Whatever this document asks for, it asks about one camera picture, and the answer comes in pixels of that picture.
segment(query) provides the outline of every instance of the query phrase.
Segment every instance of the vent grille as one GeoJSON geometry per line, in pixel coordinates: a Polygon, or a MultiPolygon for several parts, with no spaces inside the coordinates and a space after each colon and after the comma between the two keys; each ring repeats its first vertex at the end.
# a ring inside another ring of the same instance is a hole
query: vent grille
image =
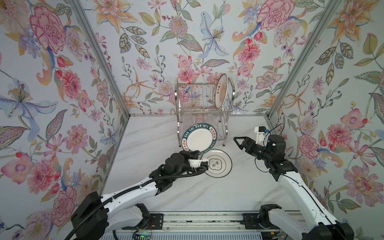
{"type": "MultiPolygon", "coordinates": [[[[119,240],[131,240],[132,233],[116,233],[119,240]]],[[[151,240],[262,240],[260,232],[154,232],[151,240]]],[[[114,240],[112,233],[106,233],[100,240],[114,240]]]]}

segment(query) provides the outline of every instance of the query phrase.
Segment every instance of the marble surface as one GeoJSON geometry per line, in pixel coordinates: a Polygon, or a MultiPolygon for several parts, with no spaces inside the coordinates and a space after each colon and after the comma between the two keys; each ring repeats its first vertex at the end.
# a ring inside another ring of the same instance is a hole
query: marble surface
{"type": "MultiPolygon", "coordinates": [[[[251,155],[241,151],[233,137],[256,139],[255,126],[266,126],[263,117],[230,117],[226,146],[214,148],[232,159],[232,170],[223,178],[207,174],[177,179],[167,191],[146,199],[149,211],[246,211],[263,204],[278,204],[284,210],[297,210],[292,199],[269,173],[260,172],[251,155]]],[[[174,152],[177,143],[176,117],[132,117],[108,177],[104,193],[115,192],[140,182],[174,152]]],[[[263,161],[257,166],[265,171],[263,161]]]]}

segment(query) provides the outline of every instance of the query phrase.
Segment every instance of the dish rack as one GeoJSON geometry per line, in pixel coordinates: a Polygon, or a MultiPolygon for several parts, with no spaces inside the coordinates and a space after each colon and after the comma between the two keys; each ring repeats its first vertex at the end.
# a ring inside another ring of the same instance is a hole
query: dish rack
{"type": "Polygon", "coordinates": [[[179,147],[181,147],[181,136],[184,132],[198,123],[212,125],[217,131],[217,140],[223,141],[225,146],[228,136],[228,119],[235,99],[235,85],[232,78],[228,78],[228,82],[224,103],[217,109],[215,107],[217,83],[184,84],[179,83],[176,78],[175,103],[179,147]]]}

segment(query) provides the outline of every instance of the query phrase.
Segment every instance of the plate in dish rack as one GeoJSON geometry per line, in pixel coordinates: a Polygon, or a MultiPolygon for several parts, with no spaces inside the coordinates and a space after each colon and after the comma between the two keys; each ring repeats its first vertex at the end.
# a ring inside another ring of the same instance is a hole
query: plate in dish rack
{"type": "Polygon", "coordinates": [[[202,155],[211,150],[217,141],[216,129],[207,123],[199,123],[185,131],[181,140],[185,151],[199,151],[202,155]]]}
{"type": "Polygon", "coordinates": [[[226,74],[221,75],[215,90],[215,106],[220,109],[224,103],[225,95],[227,94],[228,78],[226,74]]]}

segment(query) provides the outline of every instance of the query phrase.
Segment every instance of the floral wallpaper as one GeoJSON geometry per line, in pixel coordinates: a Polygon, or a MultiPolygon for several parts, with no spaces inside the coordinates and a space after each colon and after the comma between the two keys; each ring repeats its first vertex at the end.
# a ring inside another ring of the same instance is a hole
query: floral wallpaper
{"type": "Polygon", "coordinates": [[[343,0],[272,122],[317,199],[359,240],[384,238],[384,20],[343,0]]]}
{"type": "Polygon", "coordinates": [[[64,239],[103,187],[127,118],[98,64],[66,0],[0,1],[0,239],[64,239]]]}
{"type": "MultiPolygon", "coordinates": [[[[174,81],[236,86],[234,113],[266,113],[326,0],[82,1],[129,111],[174,114],[174,81]]],[[[186,101],[203,98],[180,89],[186,101]]]]}

